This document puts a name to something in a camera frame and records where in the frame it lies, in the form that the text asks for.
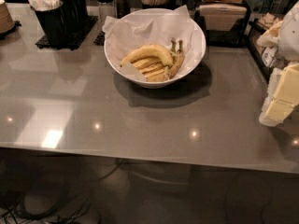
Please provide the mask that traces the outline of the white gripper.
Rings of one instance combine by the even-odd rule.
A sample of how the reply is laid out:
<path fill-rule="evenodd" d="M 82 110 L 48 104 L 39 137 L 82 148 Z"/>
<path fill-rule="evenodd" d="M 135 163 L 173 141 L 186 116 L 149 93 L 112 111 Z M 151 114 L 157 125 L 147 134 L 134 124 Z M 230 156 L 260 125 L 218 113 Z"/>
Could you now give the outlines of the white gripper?
<path fill-rule="evenodd" d="M 299 60 L 299 1 L 256 41 L 258 46 L 278 45 L 279 54 L 288 61 Z M 289 63 L 283 69 L 275 68 L 270 76 L 267 97 L 259 121 L 274 127 L 287 118 L 299 105 L 299 63 Z"/>

